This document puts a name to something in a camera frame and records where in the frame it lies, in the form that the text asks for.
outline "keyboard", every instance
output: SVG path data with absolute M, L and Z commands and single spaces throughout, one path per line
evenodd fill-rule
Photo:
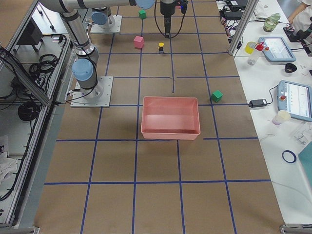
M 253 11 L 253 15 L 251 16 L 250 20 L 256 20 L 258 18 L 267 18 L 268 15 L 264 11 L 264 7 L 261 3 L 261 0 L 259 0 L 257 6 L 255 7 Z

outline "tablet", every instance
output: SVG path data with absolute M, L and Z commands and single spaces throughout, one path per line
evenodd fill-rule
M 277 88 L 278 110 L 285 110 L 291 117 L 312 122 L 312 88 L 304 84 L 280 81 Z
M 264 42 L 269 50 L 263 53 L 270 62 L 294 62 L 296 57 L 293 55 L 288 44 L 282 37 L 260 37 L 259 42 Z

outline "pink plastic bin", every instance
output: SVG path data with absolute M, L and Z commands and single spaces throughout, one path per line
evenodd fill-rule
M 147 139 L 196 139 L 200 134 L 197 99 L 144 97 L 141 132 Z

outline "red emergency stop button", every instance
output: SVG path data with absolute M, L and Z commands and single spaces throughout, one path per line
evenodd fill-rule
M 279 97 L 279 99 L 280 99 L 281 101 L 285 101 L 285 100 L 286 100 L 286 96 L 285 96 L 285 95 L 282 95 L 282 96 Z

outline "green cube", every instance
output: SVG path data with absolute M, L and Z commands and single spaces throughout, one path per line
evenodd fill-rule
M 214 102 L 218 102 L 221 100 L 222 97 L 223 97 L 223 94 L 219 90 L 216 90 L 211 95 L 211 100 Z
M 140 16 L 141 20 L 143 20 L 146 18 L 146 12 L 144 10 L 139 10 L 138 16 Z

